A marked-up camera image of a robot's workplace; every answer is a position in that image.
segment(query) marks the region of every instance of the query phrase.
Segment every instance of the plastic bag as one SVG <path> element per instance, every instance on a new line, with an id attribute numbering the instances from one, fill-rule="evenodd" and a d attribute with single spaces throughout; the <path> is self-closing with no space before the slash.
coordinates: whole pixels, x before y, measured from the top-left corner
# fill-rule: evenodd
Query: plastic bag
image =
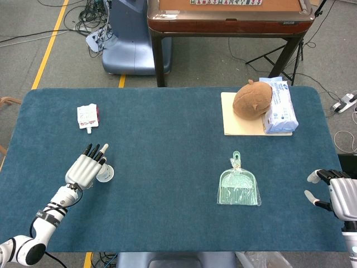
<path id="1" fill-rule="evenodd" d="M 232 169 L 225 170 L 219 179 L 217 203 L 225 205 L 261 205 L 257 180 L 240 167 L 240 153 L 230 159 Z"/>
<path id="2" fill-rule="evenodd" d="M 244 268 L 293 268 L 278 251 L 236 252 Z"/>

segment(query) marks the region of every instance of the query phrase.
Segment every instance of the wet wipes package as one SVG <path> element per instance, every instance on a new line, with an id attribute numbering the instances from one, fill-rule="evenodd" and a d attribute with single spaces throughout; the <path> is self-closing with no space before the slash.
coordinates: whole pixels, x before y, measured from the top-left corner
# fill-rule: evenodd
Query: wet wipes package
<path id="1" fill-rule="evenodd" d="M 292 132 L 299 125 L 291 102 L 289 87 L 282 77 L 259 78 L 273 90 L 270 109 L 263 116 L 265 133 Z"/>

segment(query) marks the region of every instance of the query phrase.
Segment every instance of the green dustpan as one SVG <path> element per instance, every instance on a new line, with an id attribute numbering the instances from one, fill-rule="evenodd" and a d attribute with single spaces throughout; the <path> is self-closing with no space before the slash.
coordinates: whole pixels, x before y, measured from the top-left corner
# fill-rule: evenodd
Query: green dustpan
<path id="1" fill-rule="evenodd" d="M 219 179 L 218 204 L 260 205 L 257 181 L 240 167 L 240 153 L 235 151 L 230 161 L 233 168 L 224 171 Z"/>

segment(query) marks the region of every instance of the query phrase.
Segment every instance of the stuffed animal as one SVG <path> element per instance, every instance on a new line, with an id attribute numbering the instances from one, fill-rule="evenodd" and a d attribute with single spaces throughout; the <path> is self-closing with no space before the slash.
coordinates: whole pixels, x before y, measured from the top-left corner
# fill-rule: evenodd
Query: stuffed animal
<path id="1" fill-rule="evenodd" d="M 264 82 L 248 80 L 248 83 L 236 93 L 233 111 L 243 119 L 253 120 L 269 110 L 273 91 Z"/>

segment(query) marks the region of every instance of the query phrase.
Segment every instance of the robotic hand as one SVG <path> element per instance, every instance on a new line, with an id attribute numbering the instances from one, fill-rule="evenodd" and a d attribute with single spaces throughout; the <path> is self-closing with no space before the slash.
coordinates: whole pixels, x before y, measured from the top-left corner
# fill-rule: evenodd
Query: robotic hand
<path id="1" fill-rule="evenodd" d="M 305 190 L 305 196 L 320 208 L 332 211 L 335 216 L 344 221 L 342 235 L 345 238 L 353 268 L 357 268 L 357 179 L 351 179 L 345 172 L 336 170 L 315 170 L 307 181 L 318 183 L 323 180 L 329 187 L 330 202 L 323 202 Z"/>
<path id="2" fill-rule="evenodd" d="M 99 144 L 89 153 L 91 146 L 92 144 L 85 149 L 67 171 L 67 184 L 57 191 L 45 209 L 37 212 L 31 223 L 30 237 L 15 236 L 0 244 L 0 268 L 4 268 L 8 262 L 31 266 L 43 257 L 52 234 L 68 212 L 66 208 L 81 200 L 83 190 L 93 185 L 94 178 L 106 161 L 103 155 L 108 144 L 105 144 L 96 156 Z M 32 228 L 36 231 L 36 237 L 32 235 Z"/>

